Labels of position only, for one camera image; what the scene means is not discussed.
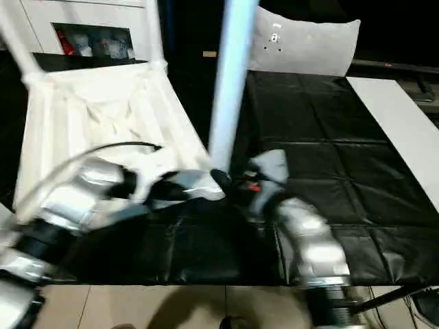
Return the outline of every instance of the metal rod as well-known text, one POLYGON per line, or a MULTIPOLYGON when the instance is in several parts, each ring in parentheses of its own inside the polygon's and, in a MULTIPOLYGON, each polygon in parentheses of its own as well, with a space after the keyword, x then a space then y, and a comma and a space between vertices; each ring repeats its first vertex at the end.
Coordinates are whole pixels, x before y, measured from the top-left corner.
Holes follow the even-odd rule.
POLYGON ((31 74, 42 74, 42 70, 36 63, 33 55, 27 50, 22 36, 19 34, 16 22, 12 21, 11 13, 6 7, 7 0, 0 0, 0 36, 3 35, 8 49, 20 67, 23 81, 31 74))
POLYGON ((385 293, 384 295, 378 296, 372 300, 368 300, 367 302, 361 303, 359 305, 353 306, 351 308, 352 313, 362 313, 367 310, 370 310, 371 308, 376 308, 381 305, 393 302, 395 300, 398 300, 402 297, 412 295, 414 293, 417 293, 428 286, 402 286, 401 288, 395 289, 389 293, 385 293))
POLYGON ((143 0, 143 6, 146 11, 146 32, 150 48, 148 62, 156 66, 166 66, 157 0, 143 0))
POLYGON ((209 153, 228 171, 238 125, 258 0, 227 0, 215 83, 209 153))

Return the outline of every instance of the wire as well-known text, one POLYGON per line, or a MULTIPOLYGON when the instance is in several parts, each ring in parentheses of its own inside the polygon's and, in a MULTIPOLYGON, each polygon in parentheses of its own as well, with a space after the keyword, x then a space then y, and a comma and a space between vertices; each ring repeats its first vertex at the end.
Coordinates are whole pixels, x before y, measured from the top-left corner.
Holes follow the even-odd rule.
POLYGON ((259 179, 261 179, 261 180, 265 180, 265 181, 267 181, 267 182, 273 182, 273 183, 275 183, 276 185, 279 185, 279 186, 282 187, 282 188, 287 188, 286 183, 279 182, 278 180, 274 180, 274 179, 268 177, 266 174, 261 173, 261 172, 259 172, 259 173, 256 175, 256 178, 259 178, 259 179))
MULTIPOLYGON (((369 296, 373 299, 375 299, 375 294, 373 292, 372 287, 368 287, 369 288, 369 296)), ((378 308, 375 307, 375 313, 377 314, 377 316, 374 316, 375 320, 377 320, 378 325, 382 328, 382 329, 387 329, 387 326, 384 324, 383 319, 381 318, 381 315, 379 314, 378 308)))
POLYGON ((414 313, 415 318, 417 318, 419 321, 421 321, 423 324, 425 324, 426 326, 429 326, 431 329, 436 329, 437 327, 435 327, 433 324, 429 323, 427 320, 423 319, 422 317, 420 317, 419 315, 417 315, 416 313, 414 313))
POLYGON ((55 169, 41 182, 39 182, 32 190, 30 193, 28 193, 23 200, 21 201, 21 204, 26 204, 29 201, 29 198, 31 198, 36 191, 38 191, 39 189, 41 189, 42 187, 44 187, 44 185, 47 182, 50 182, 53 178, 55 178, 60 172, 62 172, 63 170, 65 170, 69 165, 71 165, 72 163, 74 163, 75 161, 78 161, 79 159, 88 156, 90 154, 93 154, 95 152, 101 151, 103 149, 111 149, 114 147, 119 147, 119 146, 144 146, 144 147, 152 147, 154 148, 154 151, 158 151, 159 149, 161 149, 161 146, 155 145, 155 144, 151 144, 151 143, 146 143, 146 142, 120 142, 120 143, 111 143, 111 144, 106 144, 106 145, 101 145, 98 147, 94 147, 92 149, 89 149, 87 151, 82 152, 81 154, 78 154, 70 159, 65 160, 63 163, 59 164, 57 167, 55 167, 55 169))
POLYGON ((416 319, 414 318, 414 314, 413 314, 413 310, 412 310, 412 304, 410 302, 410 297, 406 296, 403 299, 404 299, 404 303, 405 303, 406 307, 409 310, 410 317, 412 318, 413 326, 414 326, 415 329, 418 329, 418 324, 416 323, 416 319))

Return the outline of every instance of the cable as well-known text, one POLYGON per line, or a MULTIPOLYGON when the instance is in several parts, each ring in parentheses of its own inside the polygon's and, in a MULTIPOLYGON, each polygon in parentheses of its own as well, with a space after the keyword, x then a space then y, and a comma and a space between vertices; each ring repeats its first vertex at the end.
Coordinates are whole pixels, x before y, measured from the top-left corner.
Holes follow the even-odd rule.
POLYGON ((418 324, 416 323, 416 319, 414 318, 414 314, 413 314, 413 310, 412 310, 412 305, 410 304, 410 299, 409 299, 408 296, 405 296, 403 299, 404 299, 404 303, 405 303, 406 307, 409 310, 410 317, 412 318, 414 329, 418 329, 418 324))
POLYGON ((57 167, 55 167, 55 169, 41 182, 39 182, 32 190, 30 193, 28 193, 23 200, 21 200, 21 204, 25 204, 29 201, 29 198, 31 198, 36 191, 38 191, 40 188, 44 187, 44 185, 47 182, 50 182, 54 177, 56 177, 60 172, 62 172, 63 170, 65 170, 69 165, 71 165, 72 163, 74 163, 75 161, 78 161, 79 159, 88 156, 90 154, 93 154, 95 152, 101 151, 103 149, 111 149, 114 147, 119 147, 119 146, 144 146, 144 147, 152 147, 154 149, 154 151, 158 151, 160 150, 162 147, 152 144, 152 143, 146 143, 146 142, 120 142, 120 143, 111 143, 111 144, 106 144, 106 145, 101 145, 98 147, 94 147, 88 151, 84 151, 81 154, 78 154, 70 159, 65 160, 63 163, 59 164, 57 167))
MULTIPOLYGON (((371 298, 375 299, 375 294, 374 294, 374 292, 373 292, 372 287, 368 287, 368 288, 369 288, 369 296, 370 296, 371 298)), ((375 320, 377 320, 377 322, 379 322, 379 323, 378 323, 379 326, 380 326, 382 329, 387 329, 387 326, 384 324, 384 321, 383 321, 383 319, 381 318, 381 315, 379 314, 379 311, 378 311, 378 308, 377 308, 377 307, 375 307, 375 312, 376 312, 378 318, 377 318, 377 317, 374 317, 374 318, 375 318, 375 320)))
POLYGON ((282 188, 287 188, 286 183, 274 180, 273 178, 268 177, 266 174, 264 174, 262 172, 262 169, 260 168, 260 166, 257 165, 256 163, 250 162, 250 164, 248 166, 249 166, 248 170, 255 173, 255 175, 253 176, 254 179, 260 179, 260 180, 265 180, 267 182, 273 182, 282 188))
POLYGON ((429 323, 427 320, 423 319, 422 317, 420 317, 419 315, 417 315, 416 313, 414 313, 415 318, 417 318, 419 321, 421 321, 423 324, 425 324, 426 326, 430 327, 431 329, 436 329, 437 327, 432 325, 431 323, 429 323))

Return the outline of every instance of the beige floor tile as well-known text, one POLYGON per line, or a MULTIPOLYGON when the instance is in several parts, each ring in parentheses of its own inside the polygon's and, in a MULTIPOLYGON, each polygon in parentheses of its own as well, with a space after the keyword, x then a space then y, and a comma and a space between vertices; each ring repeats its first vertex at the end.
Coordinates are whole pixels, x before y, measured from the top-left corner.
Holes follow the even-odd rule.
POLYGON ((90 286, 48 286, 46 304, 34 329, 78 329, 90 286))
POLYGON ((258 329, 309 329, 309 317, 299 296, 296 289, 287 287, 231 286, 227 287, 227 310, 258 329))
POLYGON ((224 300, 221 286, 93 286, 80 329, 218 329, 224 300))
MULTIPOLYGON (((399 287, 389 286, 373 287, 372 289, 376 297, 383 295, 384 293, 393 291, 397 288, 399 287)), ((368 300, 370 298, 367 287, 357 287, 356 290, 357 293, 362 296, 364 300, 368 300)), ((403 299, 395 300, 386 305, 380 306, 378 308, 378 312, 387 329, 414 329, 412 318, 403 299)), ((363 318, 366 320, 367 323, 370 324, 372 328, 380 328, 377 311, 375 309, 363 313, 363 318)), ((425 324, 422 325, 423 326, 418 326, 419 329, 428 328, 425 324)))

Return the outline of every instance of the white pole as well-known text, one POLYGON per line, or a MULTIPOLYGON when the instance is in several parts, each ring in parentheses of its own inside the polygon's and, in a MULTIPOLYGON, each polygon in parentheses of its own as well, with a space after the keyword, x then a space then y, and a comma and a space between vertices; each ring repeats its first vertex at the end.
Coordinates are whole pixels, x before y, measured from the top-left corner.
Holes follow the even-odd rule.
POLYGON ((227 0, 223 18, 209 153, 213 166, 228 171, 247 74, 258 0, 227 0))
POLYGON ((163 43, 160 27, 160 15, 158 13, 157 0, 143 0, 146 11, 147 35, 150 47, 149 62, 153 65, 166 66, 163 56, 163 43))
POLYGON ((17 28, 10 19, 10 14, 6 10, 5 0, 0 0, 0 35, 2 35, 8 44, 8 49, 14 56, 16 63, 19 65, 23 80, 26 76, 33 73, 41 73, 42 70, 35 61, 35 58, 26 49, 23 39, 20 37, 17 28))

